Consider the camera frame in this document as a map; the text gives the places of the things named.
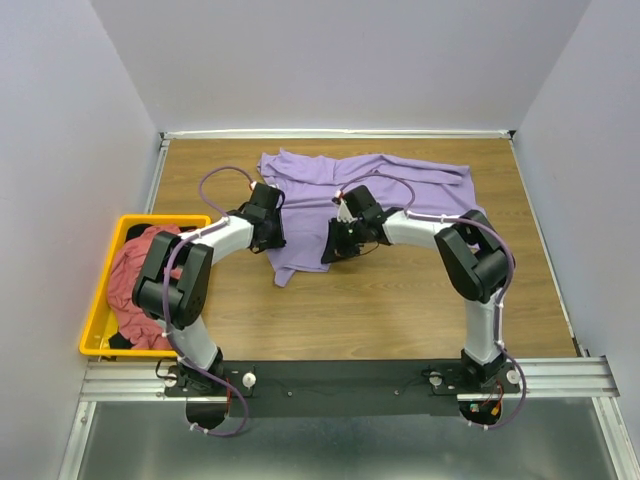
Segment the purple t shirt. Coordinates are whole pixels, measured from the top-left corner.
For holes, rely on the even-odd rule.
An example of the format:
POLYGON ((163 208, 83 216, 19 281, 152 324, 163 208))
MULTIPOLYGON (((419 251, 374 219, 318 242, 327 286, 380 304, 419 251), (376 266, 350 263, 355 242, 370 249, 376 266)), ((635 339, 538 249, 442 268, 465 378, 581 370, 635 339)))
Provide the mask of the purple t shirt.
POLYGON ((286 246, 269 250, 274 283, 284 287, 297 272, 325 273, 321 262, 328 222, 337 212, 334 193, 349 181, 361 181, 383 208, 411 205, 421 214, 460 215, 479 210, 471 168, 390 154, 345 159, 309 157, 282 149, 264 153, 257 170, 267 184, 285 193, 281 210, 286 246))

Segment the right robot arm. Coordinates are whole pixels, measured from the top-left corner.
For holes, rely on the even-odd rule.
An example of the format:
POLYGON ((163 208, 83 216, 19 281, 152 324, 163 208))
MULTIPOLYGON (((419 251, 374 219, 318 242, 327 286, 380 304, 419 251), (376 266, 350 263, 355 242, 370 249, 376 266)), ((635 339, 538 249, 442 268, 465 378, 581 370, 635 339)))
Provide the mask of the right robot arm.
POLYGON ((504 297, 515 260, 506 242, 479 210, 462 215, 421 214, 407 207, 383 208, 360 185, 333 198, 321 262, 351 259, 368 243, 436 250, 454 290, 463 298, 466 340, 454 364, 457 384, 480 389, 497 379, 507 363, 502 337, 504 297))

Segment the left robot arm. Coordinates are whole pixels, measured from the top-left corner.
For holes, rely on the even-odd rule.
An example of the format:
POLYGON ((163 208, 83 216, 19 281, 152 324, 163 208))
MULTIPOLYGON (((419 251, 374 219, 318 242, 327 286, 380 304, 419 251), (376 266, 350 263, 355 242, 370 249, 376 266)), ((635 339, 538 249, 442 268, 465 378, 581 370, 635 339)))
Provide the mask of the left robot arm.
POLYGON ((262 253, 286 245, 279 188, 255 182, 239 208, 205 227, 156 234, 132 291, 143 313, 164 324, 163 336, 178 363, 207 383, 225 386, 223 353, 207 333, 202 311, 212 267, 243 250, 262 253))

